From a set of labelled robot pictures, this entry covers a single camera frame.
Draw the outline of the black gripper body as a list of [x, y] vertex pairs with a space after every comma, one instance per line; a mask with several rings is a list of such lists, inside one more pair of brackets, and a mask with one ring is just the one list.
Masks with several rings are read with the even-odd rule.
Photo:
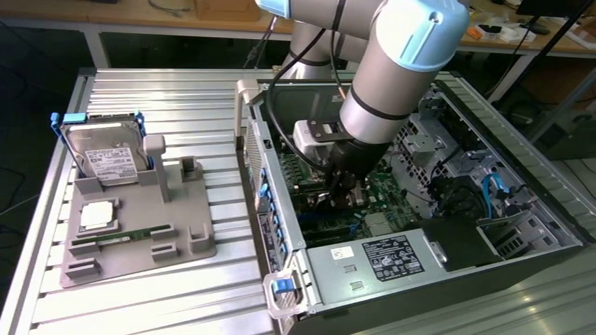
[[379, 164], [389, 143], [368, 144], [356, 139], [337, 141], [329, 153], [332, 185], [355, 185]]

